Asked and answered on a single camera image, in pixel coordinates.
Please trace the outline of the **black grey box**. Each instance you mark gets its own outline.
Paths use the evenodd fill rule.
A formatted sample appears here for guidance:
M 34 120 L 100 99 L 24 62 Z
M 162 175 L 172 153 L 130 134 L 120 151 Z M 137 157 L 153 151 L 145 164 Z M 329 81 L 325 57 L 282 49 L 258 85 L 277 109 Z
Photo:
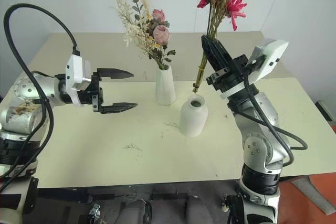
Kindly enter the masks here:
M 328 122 L 336 122 L 336 114 L 334 114 L 330 108 L 322 101 L 317 101 L 315 103 L 315 106 L 319 110 L 319 112 L 322 114 L 324 119 Z

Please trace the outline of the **black table frame bar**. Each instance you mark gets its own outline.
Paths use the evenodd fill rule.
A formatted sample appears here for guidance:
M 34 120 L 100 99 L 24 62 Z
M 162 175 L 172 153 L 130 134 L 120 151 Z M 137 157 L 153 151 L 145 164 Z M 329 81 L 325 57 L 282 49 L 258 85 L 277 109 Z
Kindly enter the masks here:
M 144 198 L 146 200 L 184 200 L 191 196 L 205 196 L 222 199 L 234 194 L 238 180 L 209 180 L 195 182 L 154 183 L 117 186 L 40 188 L 37 197 L 79 204 L 95 201 L 128 200 Z

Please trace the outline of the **grey chair base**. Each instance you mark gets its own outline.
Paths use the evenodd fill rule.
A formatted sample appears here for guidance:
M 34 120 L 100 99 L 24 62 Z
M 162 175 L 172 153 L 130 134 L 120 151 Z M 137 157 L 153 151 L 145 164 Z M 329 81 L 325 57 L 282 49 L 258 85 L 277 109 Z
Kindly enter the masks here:
M 309 177 L 296 178 L 291 183 L 314 203 L 325 215 L 336 213 L 336 207 L 318 191 Z

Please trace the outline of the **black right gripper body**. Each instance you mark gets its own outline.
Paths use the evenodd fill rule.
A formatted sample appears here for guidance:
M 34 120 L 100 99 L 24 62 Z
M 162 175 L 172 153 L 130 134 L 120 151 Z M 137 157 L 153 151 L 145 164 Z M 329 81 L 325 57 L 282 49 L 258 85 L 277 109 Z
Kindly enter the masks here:
M 228 91 L 243 81 L 242 75 L 247 62 L 245 54 L 232 58 L 229 66 L 219 71 L 214 70 L 214 73 L 206 78 L 207 84 L 212 85 L 216 91 L 220 90 L 222 93 Z

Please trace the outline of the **small caster wheel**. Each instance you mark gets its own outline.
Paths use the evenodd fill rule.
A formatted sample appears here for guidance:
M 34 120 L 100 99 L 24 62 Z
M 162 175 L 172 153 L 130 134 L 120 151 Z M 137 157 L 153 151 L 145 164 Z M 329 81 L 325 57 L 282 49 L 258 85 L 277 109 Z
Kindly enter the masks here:
M 237 195 L 228 195 L 223 198 L 222 202 L 222 211 L 223 212 L 230 212 L 234 214 L 237 209 L 237 202 L 239 198 Z
M 94 203 L 92 208 L 89 211 L 87 224 L 95 224 L 100 218 L 100 205 Z

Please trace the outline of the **tall angular white vase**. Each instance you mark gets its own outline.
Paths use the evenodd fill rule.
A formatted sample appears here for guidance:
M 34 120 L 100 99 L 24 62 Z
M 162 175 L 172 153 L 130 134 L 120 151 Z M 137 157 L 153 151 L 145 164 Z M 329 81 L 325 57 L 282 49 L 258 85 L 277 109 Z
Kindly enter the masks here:
M 172 69 L 165 66 L 165 69 L 157 69 L 155 82 L 155 99 L 160 105 L 171 105 L 175 99 L 175 86 Z

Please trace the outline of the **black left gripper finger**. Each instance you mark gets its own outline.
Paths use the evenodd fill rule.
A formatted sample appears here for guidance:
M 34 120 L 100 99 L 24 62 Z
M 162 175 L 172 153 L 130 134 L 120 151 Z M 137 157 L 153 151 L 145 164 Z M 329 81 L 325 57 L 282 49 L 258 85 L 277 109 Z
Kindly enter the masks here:
M 121 113 L 135 108 L 137 105 L 137 103 L 121 102 L 109 106 L 101 106 L 101 114 Z
M 127 79 L 127 78 L 134 77 L 134 74 L 128 71 L 120 70 L 116 68 L 98 68 L 97 74 L 101 78 L 110 78 L 113 80 Z

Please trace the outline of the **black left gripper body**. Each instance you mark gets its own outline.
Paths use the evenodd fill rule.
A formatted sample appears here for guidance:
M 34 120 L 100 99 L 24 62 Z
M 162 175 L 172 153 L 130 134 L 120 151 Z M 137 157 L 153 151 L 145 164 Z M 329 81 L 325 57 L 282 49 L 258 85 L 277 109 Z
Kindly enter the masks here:
M 90 104 L 94 112 L 103 113 L 103 90 L 100 87 L 100 80 L 97 72 L 91 76 L 91 83 L 85 90 L 77 92 L 81 104 Z

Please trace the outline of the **pink rose dried bouquet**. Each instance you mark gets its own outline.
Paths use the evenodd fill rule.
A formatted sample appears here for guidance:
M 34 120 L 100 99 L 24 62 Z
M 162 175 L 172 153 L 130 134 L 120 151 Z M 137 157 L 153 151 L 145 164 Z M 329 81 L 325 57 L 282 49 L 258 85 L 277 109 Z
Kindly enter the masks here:
M 176 51 L 167 49 L 171 34 L 164 11 L 152 9 L 149 0 L 116 0 L 116 5 L 126 45 L 134 43 L 160 70 L 167 70 Z

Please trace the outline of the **round bottle-shaped white vase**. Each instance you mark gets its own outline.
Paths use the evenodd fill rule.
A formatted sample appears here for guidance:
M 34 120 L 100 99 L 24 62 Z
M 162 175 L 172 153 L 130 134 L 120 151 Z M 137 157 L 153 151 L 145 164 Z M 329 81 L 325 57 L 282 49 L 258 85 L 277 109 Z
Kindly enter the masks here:
M 181 107 L 180 130 L 187 137 L 199 136 L 208 117 L 205 99 L 198 94 L 190 96 Z

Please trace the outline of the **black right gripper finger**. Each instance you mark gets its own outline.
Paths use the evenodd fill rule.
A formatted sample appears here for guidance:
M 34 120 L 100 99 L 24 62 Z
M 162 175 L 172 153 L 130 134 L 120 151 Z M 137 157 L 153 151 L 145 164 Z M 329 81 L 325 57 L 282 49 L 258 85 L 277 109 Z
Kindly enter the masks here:
M 223 69 L 221 43 L 217 39 L 203 35 L 201 37 L 203 53 L 215 71 Z
M 209 48 L 209 62 L 214 70 L 221 70 L 229 66 L 232 57 L 219 40 L 211 40 Z

